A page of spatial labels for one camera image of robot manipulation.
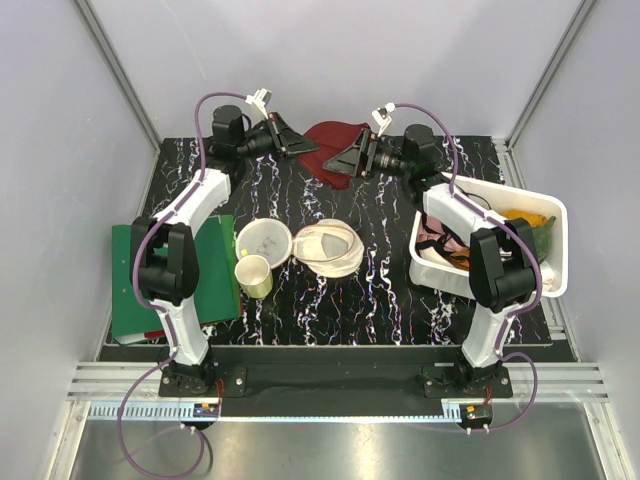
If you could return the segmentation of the dark red bra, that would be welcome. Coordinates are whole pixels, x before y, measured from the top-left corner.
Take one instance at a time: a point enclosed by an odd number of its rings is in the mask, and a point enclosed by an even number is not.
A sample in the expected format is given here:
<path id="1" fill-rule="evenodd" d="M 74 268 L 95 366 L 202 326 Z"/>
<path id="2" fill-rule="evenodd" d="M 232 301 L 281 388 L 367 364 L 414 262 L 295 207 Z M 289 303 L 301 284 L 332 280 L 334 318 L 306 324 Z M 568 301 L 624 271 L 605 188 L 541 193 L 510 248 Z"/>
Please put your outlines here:
<path id="1" fill-rule="evenodd" d="M 325 170 L 326 161 L 351 146 L 361 131 L 369 128 L 368 123 L 350 124 L 340 121 L 324 121 L 311 126 L 304 136 L 313 141 L 318 149 L 297 156 L 297 161 L 322 184 L 333 190 L 349 187 L 351 176 Z"/>

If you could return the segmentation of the beige mesh laundry bag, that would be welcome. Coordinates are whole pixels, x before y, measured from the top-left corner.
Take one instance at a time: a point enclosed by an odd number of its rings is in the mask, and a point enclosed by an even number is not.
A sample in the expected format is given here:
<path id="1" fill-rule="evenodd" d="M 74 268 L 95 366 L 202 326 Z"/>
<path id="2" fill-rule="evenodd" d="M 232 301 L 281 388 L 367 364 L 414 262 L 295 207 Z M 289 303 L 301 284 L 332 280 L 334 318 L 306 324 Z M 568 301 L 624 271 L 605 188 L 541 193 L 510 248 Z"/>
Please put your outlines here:
<path id="1" fill-rule="evenodd" d="M 264 257 L 272 269 L 290 257 L 325 278 L 354 274 L 364 258 L 364 244 L 356 231 L 337 219 L 322 219 L 293 234 L 282 221 L 273 218 L 249 222 L 236 235 L 236 255 Z"/>

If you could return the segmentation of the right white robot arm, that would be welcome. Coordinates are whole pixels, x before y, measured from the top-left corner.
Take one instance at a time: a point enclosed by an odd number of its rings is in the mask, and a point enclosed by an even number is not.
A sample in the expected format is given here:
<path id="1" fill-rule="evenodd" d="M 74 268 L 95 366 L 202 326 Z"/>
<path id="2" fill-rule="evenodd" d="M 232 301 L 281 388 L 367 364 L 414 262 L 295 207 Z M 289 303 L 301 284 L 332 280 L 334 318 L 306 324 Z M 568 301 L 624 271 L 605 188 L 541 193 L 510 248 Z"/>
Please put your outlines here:
<path id="1" fill-rule="evenodd" d="M 476 306 L 461 352 L 443 383 L 472 397 L 498 378 L 514 317 L 540 300 L 541 272 L 530 224 L 523 218 L 508 220 L 471 200 L 452 175 L 439 171 L 435 147 L 435 135 L 425 125 L 413 124 L 401 136 L 364 128 L 322 167 L 363 179 L 376 173 L 401 179 L 408 201 L 469 248 L 468 284 Z"/>

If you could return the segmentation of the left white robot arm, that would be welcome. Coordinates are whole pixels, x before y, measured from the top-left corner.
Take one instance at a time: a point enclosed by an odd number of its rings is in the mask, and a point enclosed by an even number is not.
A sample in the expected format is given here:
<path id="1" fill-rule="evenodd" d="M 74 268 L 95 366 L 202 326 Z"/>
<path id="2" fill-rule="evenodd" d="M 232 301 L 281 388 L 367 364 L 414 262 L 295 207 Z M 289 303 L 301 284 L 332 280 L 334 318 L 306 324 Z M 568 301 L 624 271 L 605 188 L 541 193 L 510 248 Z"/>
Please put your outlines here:
<path id="1" fill-rule="evenodd" d="M 214 388 L 216 372 L 194 299 L 200 280 L 196 234 L 239 186 L 247 160 L 295 157 L 318 146 L 277 112 L 246 127 L 236 105 L 216 108 L 210 137 L 197 140 L 201 163 L 193 179 L 161 212 L 138 217 L 131 225 L 130 279 L 136 300 L 156 314 L 168 341 L 168 357 L 159 370 L 203 396 Z"/>

